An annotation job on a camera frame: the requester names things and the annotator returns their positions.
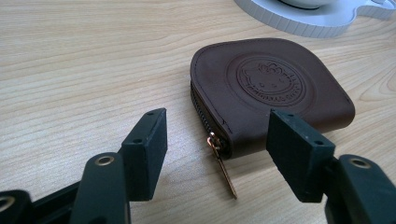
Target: coin purse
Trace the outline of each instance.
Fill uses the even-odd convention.
[[[323,62],[285,39],[210,45],[191,61],[191,99],[223,159],[265,149],[272,108],[318,131],[346,127],[355,107]]]

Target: white object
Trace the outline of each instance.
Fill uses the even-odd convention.
[[[337,0],[317,9],[291,7],[278,0],[234,0],[258,21],[278,30],[314,38],[342,34],[358,15],[389,19],[396,10],[393,0]]]
[[[282,2],[289,5],[301,8],[315,9],[318,7],[323,7],[337,0],[282,0]]]

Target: zipper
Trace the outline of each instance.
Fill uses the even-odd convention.
[[[197,111],[197,113],[201,119],[201,122],[204,124],[207,134],[209,136],[211,136],[212,139],[214,140],[214,143],[216,143],[215,145],[216,145],[216,148],[218,149],[220,156],[223,158],[229,158],[230,152],[229,152],[229,149],[227,148],[228,144],[227,144],[227,141],[225,140],[225,137],[223,137],[223,136],[225,136],[225,134],[223,133],[221,128],[213,127],[213,125],[212,126],[210,125],[210,123],[216,124],[216,122],[211,118],[209,112],[205,111],[205,108],[202,108],[200,106],[198,96],[196,94],[197,93],[195,92],[195,89],[191,83],[192,104],[194,105],[195,110]]]
[[[230,190],[233,194],[233,197],[235,199],[238,198],[237,194],[236,194],[236,190],[233,187],[233,182],[230,179],[230,176],[227,173],[227,170],[225,169],[224,163],[222,162],[222,158],[221,158],[221,154],[222,155],[226,155],[227,150],[226,150],[226,142],[219,138],[217,135],[215,135],[215,132],[213,131],[212,127],[210,126],[209,123],[214,123],[216,124],[216,122],[214,120],[208,120],[207,117],[210,117],[212,119],[212,117],[210,116],[210,114],[206,111],[204,111],[201,107],[200,107],[200,102],[198,102],[197,96],[195,95],[195,89],[192,86],[191,83],[191,100],[192,100],[192,104],[195,107],[195,110],[198,112],[198,115],[202,121],[202,123],[204,124],[206,131],[208,132],[209,136],[207,137],[207,143],[210,145],[210,147],[212,148],[213,154],[216,157],[220,167],[221,167],[221,171],[224,174],[225,179],[227,180],[227,184],[230,187]]]

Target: screw hole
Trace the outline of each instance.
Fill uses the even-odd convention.
[[[111,156],[103,156],[95,161],[96,165],[99,166],[106,166],[109,165],[111,162],[114,161],[114,157]]]
[[[6,211],[14,203],[15,198],[12,196],[0,197],[0,213]]]
[[[142,143],[142,139],[136,138],[132,142],[135,143],[135,144],[140,144],[140,143]]]
[[[349,162],[352,163],[352,165],[357,166],[359,168],[363,168],[363,169],[371,168],[371,165],[367,161],[363,161],[361,159],[352,158],[349,160]]]

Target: black clamp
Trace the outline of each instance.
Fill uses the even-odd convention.
[[[153,198],[166,150],[166,110],[149,111],[118,153],[87,161],[80,182],[34,203],[23,190],[0,192],[0,223],[131,223],[129,202]]]
[[[329,223],[396,223],[396,188],[381,168],[335,145],[297,116],[273,110],[267,150],[302,203],[320,203]]]

